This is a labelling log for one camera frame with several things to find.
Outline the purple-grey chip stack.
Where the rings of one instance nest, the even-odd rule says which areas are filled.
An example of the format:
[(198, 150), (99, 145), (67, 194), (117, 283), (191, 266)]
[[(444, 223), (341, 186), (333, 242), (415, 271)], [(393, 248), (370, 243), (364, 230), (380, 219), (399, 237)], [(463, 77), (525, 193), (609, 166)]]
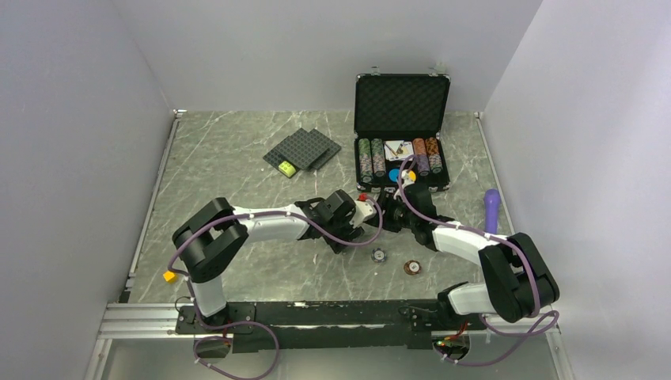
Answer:
[(383, 156), (372, 158), (373, 174), (375, 177), (383, 177), (386, 174), (386, 164)]

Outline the purple chip stack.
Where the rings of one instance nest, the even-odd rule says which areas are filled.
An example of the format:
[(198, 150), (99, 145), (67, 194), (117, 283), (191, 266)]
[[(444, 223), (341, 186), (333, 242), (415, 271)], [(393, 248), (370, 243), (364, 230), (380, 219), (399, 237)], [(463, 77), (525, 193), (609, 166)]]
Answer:
[(415, 157), (417, 172), (421, 177), (425, 177), (430, 173), (429, 158), (425, 154), (418, 154)]

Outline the grey chip stack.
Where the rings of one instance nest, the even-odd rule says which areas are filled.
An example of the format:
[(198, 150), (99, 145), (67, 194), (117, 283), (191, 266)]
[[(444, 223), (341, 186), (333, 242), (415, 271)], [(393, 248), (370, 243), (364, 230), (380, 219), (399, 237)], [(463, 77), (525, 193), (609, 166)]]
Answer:
[(371, 176), (373, 178), (373, 166), (371, 157), (359, 156), (359, 168), (361, 177)]

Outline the small chip stack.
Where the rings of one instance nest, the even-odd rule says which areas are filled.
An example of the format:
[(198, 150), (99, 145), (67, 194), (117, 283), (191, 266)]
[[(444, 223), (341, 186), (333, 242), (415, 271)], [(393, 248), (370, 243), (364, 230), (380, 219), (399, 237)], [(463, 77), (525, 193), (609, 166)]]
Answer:
[(442, 171), (442, 158), (440, 154), (431, 154), (428, 156), (430, 171), (438, 174)]

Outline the dark green chip stack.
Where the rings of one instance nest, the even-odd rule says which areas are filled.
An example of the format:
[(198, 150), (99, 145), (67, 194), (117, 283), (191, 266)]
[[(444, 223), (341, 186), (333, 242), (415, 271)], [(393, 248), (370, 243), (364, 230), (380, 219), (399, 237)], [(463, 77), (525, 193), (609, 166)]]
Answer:
[(384, 143), (381, 139), (372, 139), (370, 141), (371, 145), (371, 156), (373, 160), (385, 160), (385, 148)]

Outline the red chip stack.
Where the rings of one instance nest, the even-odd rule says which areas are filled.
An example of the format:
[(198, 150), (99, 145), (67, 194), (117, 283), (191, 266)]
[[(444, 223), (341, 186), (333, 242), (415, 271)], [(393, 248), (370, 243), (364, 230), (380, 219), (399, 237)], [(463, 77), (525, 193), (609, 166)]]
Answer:
[(417, 138), (412, 140), (413, 151), (417, 156), (426, 155), (426, 145), (424, 139)]

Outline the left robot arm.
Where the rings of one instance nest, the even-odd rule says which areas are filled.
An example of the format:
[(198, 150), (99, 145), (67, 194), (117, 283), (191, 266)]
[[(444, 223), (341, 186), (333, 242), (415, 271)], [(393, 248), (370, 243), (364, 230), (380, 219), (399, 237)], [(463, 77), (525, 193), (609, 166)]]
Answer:
[(358, 244), (363, 224), (376, 214), (372, 201), (355, 200), (343, 190), (268, 209), (234, 206), (224, 197), (211, 200), (172, 234), (198, 309), (196, 322), (209, 333), (226, 325), (222, 274), (244, 245), (323, 239), (340, 253)]

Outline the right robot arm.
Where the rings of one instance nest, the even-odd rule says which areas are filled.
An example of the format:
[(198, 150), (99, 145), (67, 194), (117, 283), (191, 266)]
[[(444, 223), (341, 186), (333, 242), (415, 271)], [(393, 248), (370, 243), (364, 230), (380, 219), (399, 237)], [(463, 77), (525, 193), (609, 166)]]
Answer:
[(410, 230), (421, 246), (481, 268), (483, 282), (438, 293), (436, 316), (443, 327), (455, 329), (471, 314), (496, 314), (514, 323), (559, 300), (559, 286), (528, 234), (488, 234), (438, 215), (424, 184), (411, 184), (397, 196), (382, 192), (377, 202), (385, 230)]

